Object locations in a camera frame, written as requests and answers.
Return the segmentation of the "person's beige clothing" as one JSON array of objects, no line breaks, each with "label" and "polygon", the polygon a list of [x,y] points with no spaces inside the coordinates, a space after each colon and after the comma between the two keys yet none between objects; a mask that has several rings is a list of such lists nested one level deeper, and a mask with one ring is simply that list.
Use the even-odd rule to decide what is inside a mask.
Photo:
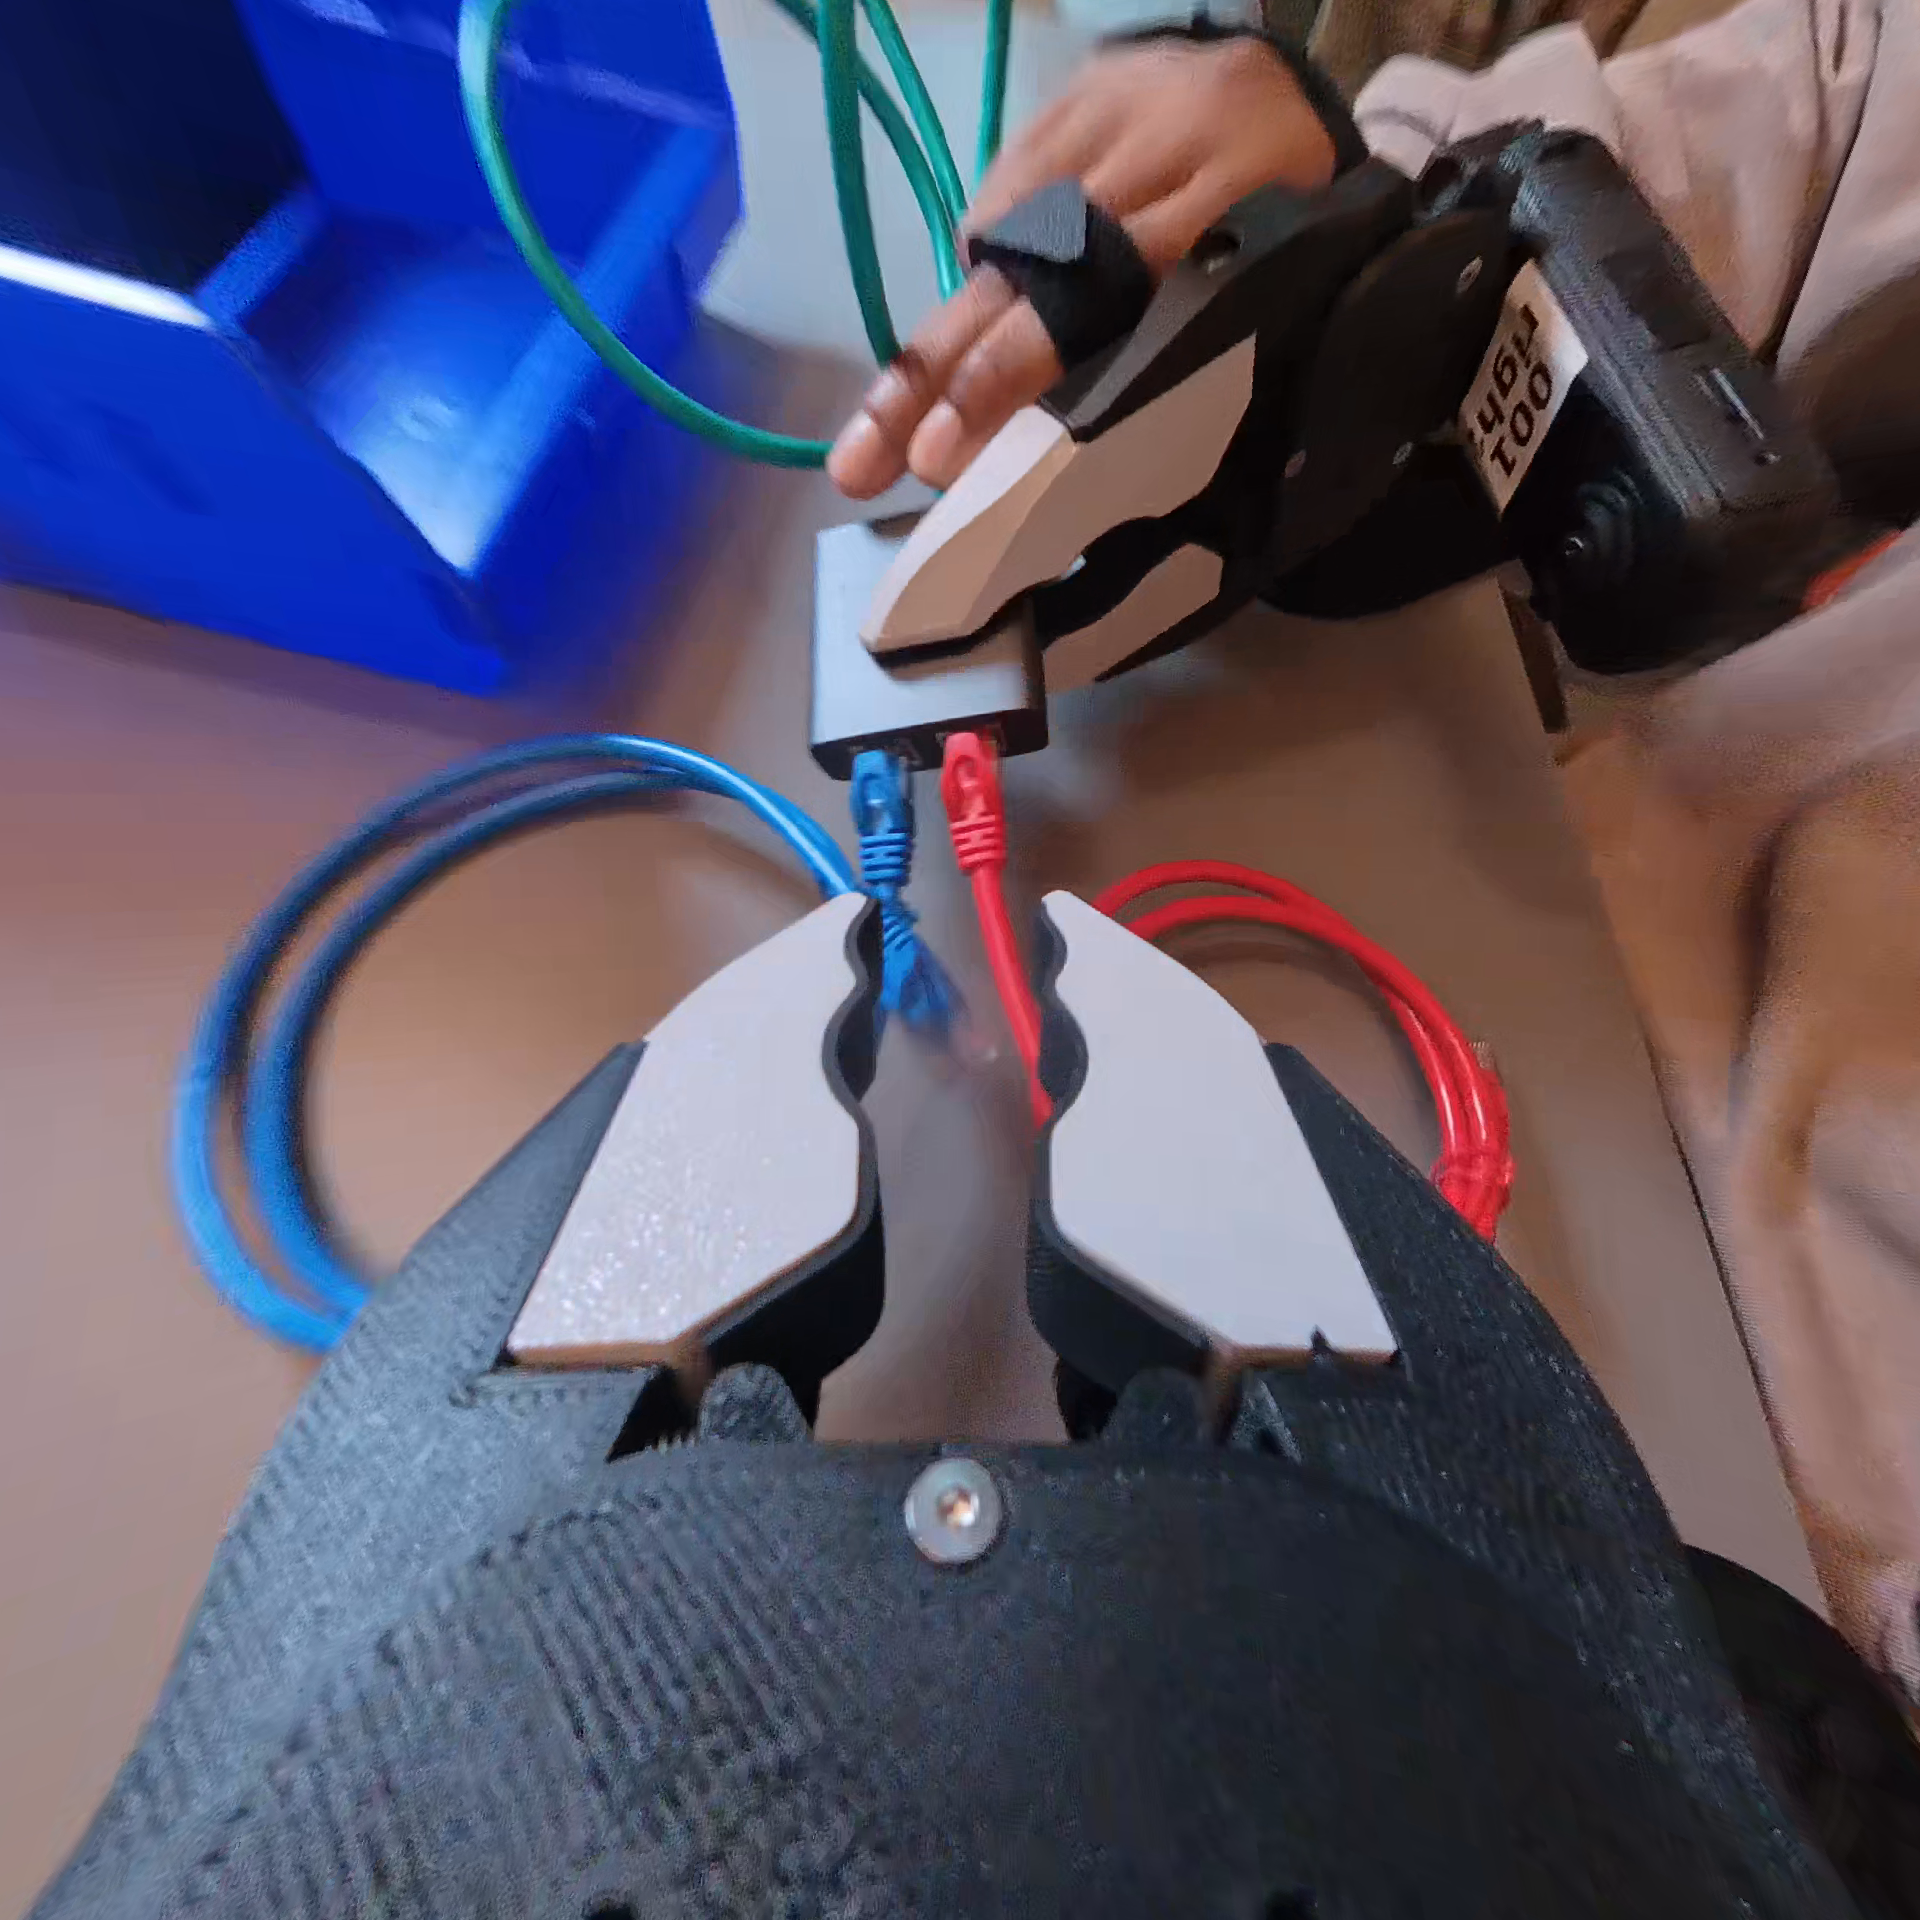
[{"label": "person's beige clothing", "polygon": [[1566,784],[1839,1629],[1918,1697],[1918,4],[1577,26],[1361,89],[1419,162],[1597,134],[1830,453],[1865,560],[1584,734]]}]

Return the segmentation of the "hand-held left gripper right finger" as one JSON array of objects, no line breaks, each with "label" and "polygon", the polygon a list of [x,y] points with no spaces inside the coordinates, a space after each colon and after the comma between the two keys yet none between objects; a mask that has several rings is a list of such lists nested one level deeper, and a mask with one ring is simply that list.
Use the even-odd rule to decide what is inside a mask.
[{"label": "hand-held left gripper right finger", "polygon": [[1258,1029],[1080,893],[1039,910],[1049,1116],[1026,1304],[1071,1401],[1149,1375],[1239,1405],[1399,1404],[1393,1330]]}]

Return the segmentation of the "blue plastic bin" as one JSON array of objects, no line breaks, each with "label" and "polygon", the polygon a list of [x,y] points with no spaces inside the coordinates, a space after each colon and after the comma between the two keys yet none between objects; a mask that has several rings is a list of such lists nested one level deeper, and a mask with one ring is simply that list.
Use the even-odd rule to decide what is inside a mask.
[{"label": "blue plastic bin", "polygon": [[552,303],[450,2],[3,4],[3,572],[496,693],[640,612],[713,466]]}]

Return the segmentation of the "person's right forearm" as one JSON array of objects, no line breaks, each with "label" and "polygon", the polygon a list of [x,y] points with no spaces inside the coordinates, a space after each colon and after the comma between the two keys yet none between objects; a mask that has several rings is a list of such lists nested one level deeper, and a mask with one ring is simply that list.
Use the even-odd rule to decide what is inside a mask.
[{"label": "person's right forearm", "polygon": [[1063,4],[1103,50],[1248,40],[1294,78],[1336,153],[1361,149],[1354,106],[1386,64],[1415,56],[1478,73],[1525,37],[1577,26],[1600,54],[1623,50],[1650,2],[1117,2]]}]

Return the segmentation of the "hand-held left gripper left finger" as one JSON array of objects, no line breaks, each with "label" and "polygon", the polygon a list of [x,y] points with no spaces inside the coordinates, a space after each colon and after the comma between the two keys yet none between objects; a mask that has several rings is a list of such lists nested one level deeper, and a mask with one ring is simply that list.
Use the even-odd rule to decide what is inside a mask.
[{"label": "hand-held left gripper left finger", "polygon": [[656,1368],[696,1407],[755,1364],[817,1423],[885,1296],[881,912],[834,896],[689,991],[639,1045],[504,1343],[537,1375]]}]

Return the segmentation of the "black network switch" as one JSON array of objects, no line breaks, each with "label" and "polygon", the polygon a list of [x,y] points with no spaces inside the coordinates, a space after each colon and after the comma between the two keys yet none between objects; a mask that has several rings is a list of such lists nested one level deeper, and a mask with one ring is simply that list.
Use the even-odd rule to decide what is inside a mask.
[{"label": "black network switch", "polygon": [[966,639],[879,655],[859,620],[918,513],[821,529],[811,561],[808,748],[846,782],[863,752],[899,756],[913,772],[944,764],[951,734],[986,735],[1000,756],[1041,752],[1049,713],[1039,622],[1030,597]]}]

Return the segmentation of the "person's right hand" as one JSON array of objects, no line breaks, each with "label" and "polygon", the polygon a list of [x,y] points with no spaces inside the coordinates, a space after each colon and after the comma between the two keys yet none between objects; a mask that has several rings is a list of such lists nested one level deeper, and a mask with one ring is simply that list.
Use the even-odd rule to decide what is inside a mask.
[{"label": "person's right hand", "polygon": [[[1152,38],[1096,54],[983,176],[966,236],[1048,184],[1075,180],[1165,272],[1264,184],[1310,194],[1336,142],[1258,38]],[[993,266],[933,310],[875,375],[829,460],[864,501],[903,477],[947,488],[1000,430],[1066,373],[1041,312]]]}]

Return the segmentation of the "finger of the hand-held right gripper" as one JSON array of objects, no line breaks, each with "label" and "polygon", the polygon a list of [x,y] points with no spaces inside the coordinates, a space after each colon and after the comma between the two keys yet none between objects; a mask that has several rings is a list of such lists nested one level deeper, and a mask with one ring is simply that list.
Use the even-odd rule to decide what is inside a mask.
[{"label": "finger of the hand-held right gripper", "polygon": [[1046,687],[1080,689],[1131,669],[1166,633],[1215,605],[1221,573],[1221,558],[1201,543],[1174,548],[1129,584],[1080,560],[1037,589]]},{"label": "finger of the hand-held right gripper", "polygon": [[1062,398],[1026,405],[925,511],[872,589],[879,660],[970,646],[1031,592],[1072,584],[1041,624],[1101,620],[1185,546],[1210,550],[1210,492],[1258,392],[1254,332],[1213,351],[1117,346]]}]

